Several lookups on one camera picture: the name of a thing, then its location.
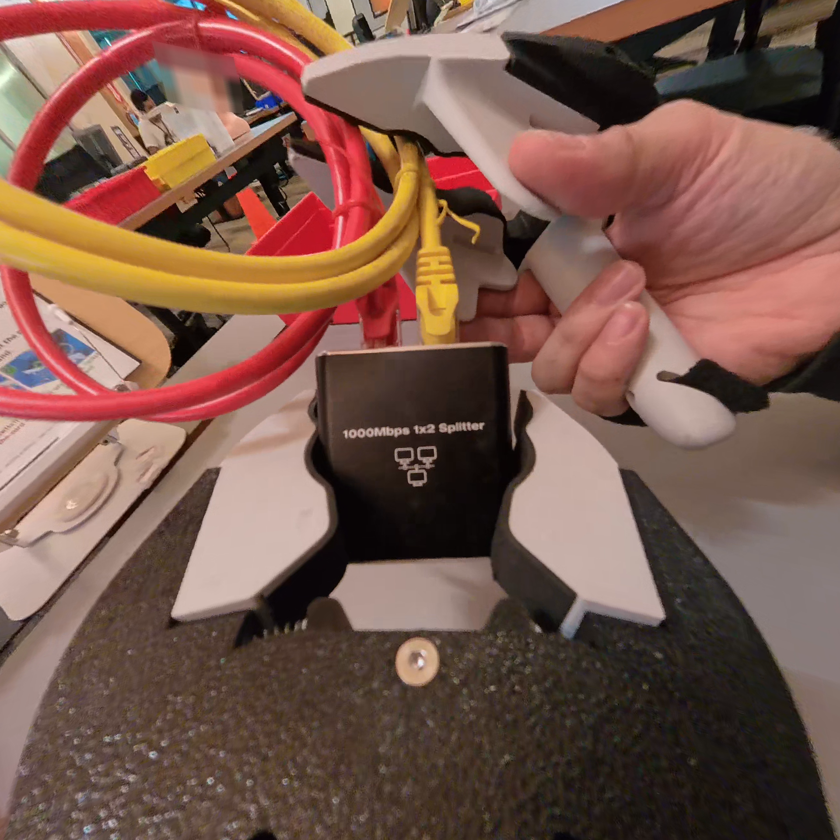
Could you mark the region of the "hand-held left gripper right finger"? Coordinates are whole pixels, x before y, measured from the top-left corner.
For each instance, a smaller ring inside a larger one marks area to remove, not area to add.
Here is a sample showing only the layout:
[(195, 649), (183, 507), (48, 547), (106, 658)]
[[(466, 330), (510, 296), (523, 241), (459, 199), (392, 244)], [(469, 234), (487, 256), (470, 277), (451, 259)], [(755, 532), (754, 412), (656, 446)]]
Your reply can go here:
[(659, 626), (665, 608), (614, 457), (537, 391), (520, 391), (514, 433), (490, 548), (499, 586), (565, 637), (589, 615)]

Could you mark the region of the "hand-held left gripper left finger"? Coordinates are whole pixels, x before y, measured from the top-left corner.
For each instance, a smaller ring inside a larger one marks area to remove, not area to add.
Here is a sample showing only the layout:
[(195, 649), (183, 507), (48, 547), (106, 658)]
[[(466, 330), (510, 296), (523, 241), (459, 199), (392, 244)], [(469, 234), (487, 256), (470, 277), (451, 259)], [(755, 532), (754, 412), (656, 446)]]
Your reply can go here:
[(313, 390), (249, 432), (219, 468), (171, 619), (252, 613), (265, 629), (305, 618), (349, 564), (324, 478)]

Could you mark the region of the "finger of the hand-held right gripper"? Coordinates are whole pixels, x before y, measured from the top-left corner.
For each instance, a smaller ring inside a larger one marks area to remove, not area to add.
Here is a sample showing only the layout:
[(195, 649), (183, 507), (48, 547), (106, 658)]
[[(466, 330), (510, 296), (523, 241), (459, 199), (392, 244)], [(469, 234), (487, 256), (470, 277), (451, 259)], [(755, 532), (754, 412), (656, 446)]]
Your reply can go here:
[(474, 187), (439, 189), (438, 199), (448, 210), (440, 236), (455, 271), (456, 318), (468, 322), (481, 290), (509, 291), (517, 283), (518, 270), (504, 250), (507, 220), (489, 194)]
[(383, 38), (315, 60), (301, 89), (348, 121), (423, 140), (439, 156), (468, 157), (505, 209), (552, 221), (560, 212), (511, 172), (512, 143), (532, 128), (586, 134), (597, 124), (516, 78), (510, 58), (492, 34)]

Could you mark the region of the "black port adapter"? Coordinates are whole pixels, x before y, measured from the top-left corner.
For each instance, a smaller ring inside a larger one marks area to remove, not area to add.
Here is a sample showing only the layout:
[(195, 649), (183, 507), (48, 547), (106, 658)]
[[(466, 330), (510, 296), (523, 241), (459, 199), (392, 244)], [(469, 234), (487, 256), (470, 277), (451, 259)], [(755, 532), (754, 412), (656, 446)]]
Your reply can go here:
[(512, 472), (507, 347), (323, 353), (316, 373), (350, 558), (486, 557)]

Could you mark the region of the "person's right forearm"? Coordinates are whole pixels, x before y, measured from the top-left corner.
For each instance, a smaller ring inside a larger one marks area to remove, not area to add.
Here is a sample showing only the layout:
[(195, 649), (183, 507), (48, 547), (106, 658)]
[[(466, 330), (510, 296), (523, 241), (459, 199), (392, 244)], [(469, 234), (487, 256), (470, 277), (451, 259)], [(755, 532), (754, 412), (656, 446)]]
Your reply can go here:
[(839, 332), (827, 345), (787, 374), (765, 385), (767, 397), (760, 411), (770, 406), (771, 394), (806, 394), (839, 403)]

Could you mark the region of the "person's right hand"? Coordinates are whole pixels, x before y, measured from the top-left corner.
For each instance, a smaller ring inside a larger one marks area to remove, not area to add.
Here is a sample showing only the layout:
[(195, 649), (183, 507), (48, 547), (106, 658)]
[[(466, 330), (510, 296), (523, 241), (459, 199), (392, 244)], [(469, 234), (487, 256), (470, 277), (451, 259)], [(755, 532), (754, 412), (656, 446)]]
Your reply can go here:
[(798, 129), (672, 101), (589, 135), (532, 130), (511, 172), (562, 213), (597, 220), (622, 260), (564, 314), (525, 272), (483, 290), (466, 342), (532, 363), (544, 393), (639, 425), (626, 394), (648, 336), (642, 289), (699, 354), (764, 386), (839, 330), (839, 155)]

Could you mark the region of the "grey wood-edged desk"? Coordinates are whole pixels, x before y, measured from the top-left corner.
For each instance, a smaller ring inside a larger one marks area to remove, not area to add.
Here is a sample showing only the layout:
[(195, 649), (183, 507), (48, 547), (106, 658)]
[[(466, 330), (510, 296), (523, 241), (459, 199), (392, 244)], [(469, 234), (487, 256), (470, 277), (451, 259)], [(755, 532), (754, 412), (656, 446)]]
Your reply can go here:
[[(829, 36), (838, 37), (838, 2), (827, 2), (832, 15), (820, 24), (816, 47), (823, 53), (824, 79), (820, 102), (836, 108), (838, 115), (838, 45), (829, 48)], [(720, 8), (745, 4), (748, 17), (764, 14), (774, 4), (804, 7), (806, 2), (724, 2), (724, 1), (520, 1), (505, 2), (483, 15), (466, 7), (449, 13), (436, 23), (435, 32), (498, 32), (507, 30), (543, 35), (579, 36), (605, 42), (636, 38), (648, 30), (671, 27), (674, 22), (706, 18)]]

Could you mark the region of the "wood-top office desk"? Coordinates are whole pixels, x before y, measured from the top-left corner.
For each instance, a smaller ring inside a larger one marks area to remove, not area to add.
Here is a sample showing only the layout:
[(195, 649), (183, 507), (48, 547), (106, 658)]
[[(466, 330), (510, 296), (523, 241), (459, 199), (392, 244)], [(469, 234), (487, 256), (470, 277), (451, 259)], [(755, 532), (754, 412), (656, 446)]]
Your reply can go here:
[[(281, 163), (285, 146), (282, 137), (298, 120), (289, 112), (252, 129), (239, 139), (224, 156), (194, 174), (187, 181), (175, 185), (150, 204), (122, 220), (120, 228), (129, 231), (152, 233), (175, 233), (203, 221), (222, 207), (226, 201), (252, 184)], [(179, 212), (170, 224), (157, 222), (169, 207), (188, 199), (193, 205)]]

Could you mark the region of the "red plastic bin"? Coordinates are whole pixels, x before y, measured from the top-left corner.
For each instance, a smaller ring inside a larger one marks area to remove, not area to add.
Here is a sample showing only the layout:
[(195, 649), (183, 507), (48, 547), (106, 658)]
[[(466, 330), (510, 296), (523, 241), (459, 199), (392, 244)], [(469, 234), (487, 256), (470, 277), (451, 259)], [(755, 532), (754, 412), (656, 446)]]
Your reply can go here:
[[(322, 199), (331, 192), (329, 170), (307, 156), (291, 154), (300, 163), (315, 192), (306, 194), (274, 227), (250, 247), (255, 256), (304, 256), (327, 250), (333, 243), (333, 199)], [(474, 187), (498, 204), (498, 193), (466, 157), (430, 156), (427, 168), (437, 188), (454, 190)], [(66, 207), (79, 214), (117, 225), (150, 204), (161, 194), (142, 168), (125, 172), (86, 190), (71, 199)]]

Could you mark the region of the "white stand base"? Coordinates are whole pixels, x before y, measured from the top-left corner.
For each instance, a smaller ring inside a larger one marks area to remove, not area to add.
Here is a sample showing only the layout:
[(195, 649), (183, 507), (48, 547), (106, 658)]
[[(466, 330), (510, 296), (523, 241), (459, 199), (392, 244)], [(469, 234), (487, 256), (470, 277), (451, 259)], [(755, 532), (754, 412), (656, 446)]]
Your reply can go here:
[(179, 453), (186, 431), (131, 419), (104, 438), (15, 526), (2, 533), (1, 608), (36, 614)]

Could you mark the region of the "orange traffic cone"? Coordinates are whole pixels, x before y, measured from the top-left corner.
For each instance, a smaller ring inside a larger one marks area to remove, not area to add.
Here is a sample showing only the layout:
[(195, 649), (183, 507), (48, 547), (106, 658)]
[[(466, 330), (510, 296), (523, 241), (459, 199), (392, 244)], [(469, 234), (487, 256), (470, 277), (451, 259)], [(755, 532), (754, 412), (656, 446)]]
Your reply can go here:
[(237, 199), (254, 237), (261, 239), (266, 236), (277, 221), (257, 193), (250, 188), (246, 188), (237, 194)]

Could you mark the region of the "yellow storage bin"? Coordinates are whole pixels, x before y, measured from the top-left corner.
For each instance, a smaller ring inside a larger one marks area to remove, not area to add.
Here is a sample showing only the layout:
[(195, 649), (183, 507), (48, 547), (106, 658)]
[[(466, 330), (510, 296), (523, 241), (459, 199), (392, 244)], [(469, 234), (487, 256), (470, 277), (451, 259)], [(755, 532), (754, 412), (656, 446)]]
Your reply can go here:
[(153, 154), (141, 165), (161, 192), (169, 191), (216, 161), (214, 149), (201, 134), (194, 134)]

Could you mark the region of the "printed instruction sheet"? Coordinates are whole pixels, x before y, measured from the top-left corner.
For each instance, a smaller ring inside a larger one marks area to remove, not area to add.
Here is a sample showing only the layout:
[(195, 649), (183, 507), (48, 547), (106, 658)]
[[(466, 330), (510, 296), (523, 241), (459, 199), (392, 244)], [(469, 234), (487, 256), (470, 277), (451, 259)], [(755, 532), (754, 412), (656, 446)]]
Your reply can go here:
[[(41, 276), (32, 279), (37, 308), (66, 359), (107, 388), (156, 387), (172, 356), (163, 329), (126, 301), (70, 287)], [(2, 300), (4, 394), (71, 396), (73, 391), (34, 352)], [(2, 529), (9, 529), (100, 444), (114, 421), (21, 423), (2, 410)]]

